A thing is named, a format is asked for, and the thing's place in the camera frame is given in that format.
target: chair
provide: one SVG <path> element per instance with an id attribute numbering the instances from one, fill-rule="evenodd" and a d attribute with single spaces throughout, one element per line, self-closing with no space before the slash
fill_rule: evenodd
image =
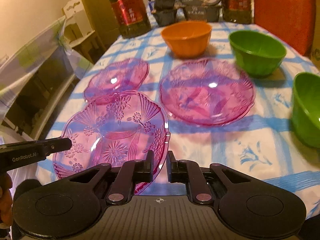
<path id="1" fill-rule="evenodd" d="M 91 63 L 94 63 L 89 54 L 89 50 L 102 48 L 103 53 L 107 50 L 97 35 L 95 30 L 91 27 L 87 13 L 84 9 L 82 0 L 70 0 L 63 8 L 63 12 L 67 17 L 66 27 L 70 26 L 73 36 L 70 40 L 68 30 L 65 31 L 65 36 L 69 40 L 71 48 L 77 50 Z"/>

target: orange plastic bowl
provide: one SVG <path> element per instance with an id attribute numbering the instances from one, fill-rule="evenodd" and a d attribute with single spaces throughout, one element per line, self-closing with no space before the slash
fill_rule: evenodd
<path id="1" fill-rule="evenodd" d="M 161 36 L 177 57 L 194 58 L 204 53 L 211 31 L 206 22 L 185 21 L 164 28 Z"/>

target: bowl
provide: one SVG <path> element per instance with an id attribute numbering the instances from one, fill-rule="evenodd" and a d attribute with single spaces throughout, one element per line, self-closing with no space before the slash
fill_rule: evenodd
<path id="1" fill-rule="evenodd" d="M 255 88 L 234 64 L 215 58 L 183 62 L 160 81 L 167 114 L 196 125 L 223 126 L 244 117 Z"/>
<path id="2" fill-rule="evenodd" d="M 292 126 L 298 139 L 320 148 L 320 77 L 312 73 L 295 76 L 292 88 Z"/>
<path id="3" fill-rule="evenodd" d="M 138 90 L 149 73 L 149 63 L 139 58 L 113 62 L 89 81 L 84 98 L 94 98 L 126 90 Z"/>
<path id="4" fill-rule="evenodd" d="M 143 93 L 128 90 L 90 101 L 65 125 L 62 135 L 72 141 L 68 151 L 53 155 L 58 179 L 100 163 L 120 167 L 126 161 L 144 160 L 154 152 L 154 178 L 160 172 L 170 139 L 164 109 Z M 149 184 L 139 183 L 138 194 Z"/>
<path id="5" fill-rule="evenodd" d="M 281 42 L 255 31 L 233 32 L 229 41 L 237 64 L 253 77 L 270 75 L 287 54 Z"/>
<path id="6" fill-rule="evenodd" d="M 195 58 L 207 48 L 212 27 L 202 21 L 184 21 L 161 32 L 165 43 L 178 58 Z"/>

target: green plastic bowl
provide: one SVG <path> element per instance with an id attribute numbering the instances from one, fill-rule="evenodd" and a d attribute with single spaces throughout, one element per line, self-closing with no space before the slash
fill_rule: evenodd
<path id="1" fill-rule="evenodd" d="M 254 31 L 230 33 L 229 41 L 237 64 L 253 77 L 270 75 L 287 54 L 281 42 Z"/>
<path id="2" fill-rule="evenodd" d="M 292 125 L 298 139 L 320 148 L 320 77 L 312 73 L 295 76 L 292 89 Z"/>

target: blue and white tablecloth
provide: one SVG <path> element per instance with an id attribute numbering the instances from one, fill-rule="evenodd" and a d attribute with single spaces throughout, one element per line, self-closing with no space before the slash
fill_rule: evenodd
<path id="1" fill-rule="evenodd" d="M 256 30 L 268 33 L 257 25 L 213 23 L 210 46 L 206 56 L 234 61 L 228 42 L 229 33 Z M 114 61 L 129 57 L 150 63 L 148 77 L 139 91 L 159 102 L 159 81 L 182 60 L 170 53 L 160 32 L 151 32 L 135 39 L 119 38 L 78 83 L 48 138 L 61 135 L 68 119 L 85 106 L 83 91 L 89 80 Z M 177 160 L 196 161 L 202 167 L 222 163 L 250 176 L 294 192 L 305 203 L 307 218 L 320 213 L 320 152 L 304 146 L 290 131 L 292 80 L 303 71 L 319 73 L 311 61 L 286 45 L 287 56 L 281 67 L 265 79 L 253 79 L 256 85 L 255 104 L 242 119 L 223 127 L 189 125 L 169 117 L 172 150 Z M 37 177 L 41 183 L 56 180 L 52 157 L 38 164 Z M 182 184 L 169 184 L 166 167 L 142 193 L 144 195 L 185 194 Z"/>

